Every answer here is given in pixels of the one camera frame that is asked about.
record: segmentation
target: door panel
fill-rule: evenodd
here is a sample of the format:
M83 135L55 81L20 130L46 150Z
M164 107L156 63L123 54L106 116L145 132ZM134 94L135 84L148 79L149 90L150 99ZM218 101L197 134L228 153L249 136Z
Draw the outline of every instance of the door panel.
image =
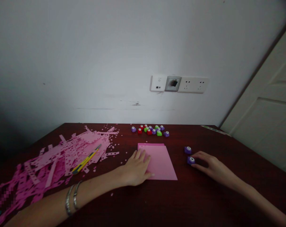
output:
M286 32L221 128L286 171Z

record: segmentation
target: wall outlet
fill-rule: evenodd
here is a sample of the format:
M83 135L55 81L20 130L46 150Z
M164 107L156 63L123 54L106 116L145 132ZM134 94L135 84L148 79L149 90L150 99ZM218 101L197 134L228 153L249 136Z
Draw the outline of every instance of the wall outlet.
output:
M208 78L182 77L178 92L204 93L208 83Z
M168 76L165 86L165 91L178 91L181 77Z
M167 75L154 74L152 75L151 91L164 91L166 85Z

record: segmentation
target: table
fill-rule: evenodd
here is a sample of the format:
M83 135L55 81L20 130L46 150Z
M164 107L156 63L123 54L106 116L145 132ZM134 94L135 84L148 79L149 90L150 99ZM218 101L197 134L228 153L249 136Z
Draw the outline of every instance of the table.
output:
M9 160L0 169L0 183L12 178L18 163L38 156L40 149L49 144L56 146L60 142L59 135L69 139L73 133L85 132L85 125L97 131L104 126L61 125L31 145L25 153ZM120 144L115 148L115 152L120 154L97 163L96 172L92 171L95 166L92 164L85 178L82 174L75 175L68 186L115 169L131 156L138 143L146 141L166 145L178 181L147 180L137 187L110 191L87 204L60 226L273 226L247 199L189 166L184 146L190 146L194 152L202 150L217 157L286 214L286 173L234 138L200 125L165 125L165 130L170 133L168 138L132 133L131 127L138 128L139 124L108 125L120 129L118 137L113 138L114 143ZM45 196L65 187L63 184L54 188Z

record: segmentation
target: bracelet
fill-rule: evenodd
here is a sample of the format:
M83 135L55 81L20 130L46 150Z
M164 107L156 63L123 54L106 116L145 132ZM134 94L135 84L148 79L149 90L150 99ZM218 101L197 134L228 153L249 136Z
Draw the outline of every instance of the bracelet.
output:
M72 215L71 209L70 209L70 194L71 194L71 191L72 191L73 187L74 187L74 184L71 186L71 188L67 192L66 200L65 200L65 209L66 209L67 215L69 217Z
M79 181L79 183L77 184L77 187L76 187L76 189L75 189L75 192L74 192L74 208L75 208L76 210L78 210L77 202L76 202L76 196L77 196L78 187L79 187L79 185L80 185L81 183L82 183L82 181Z

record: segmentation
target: hand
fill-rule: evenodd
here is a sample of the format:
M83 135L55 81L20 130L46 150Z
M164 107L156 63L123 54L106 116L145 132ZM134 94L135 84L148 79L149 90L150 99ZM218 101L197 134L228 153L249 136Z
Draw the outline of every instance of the hand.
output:
M198 164L192 164L191 166L204 172L209 177L217 181L218 183L229 187L233 190L238 190L240 185L244 183L239 177L237 177L230 169L228 169L222 162L216 157L211 156L205 152L199 151L192 155L193 158L204 160L208 163L208 168L200 166Z
M141 154L141 149L139 149L133 153L124 166L117 168L122 182L125 185L137 186L142 184L146 179L155 175L154 173L146 172L151 158L150 155L147 157L145 162L144 158L145 150Z

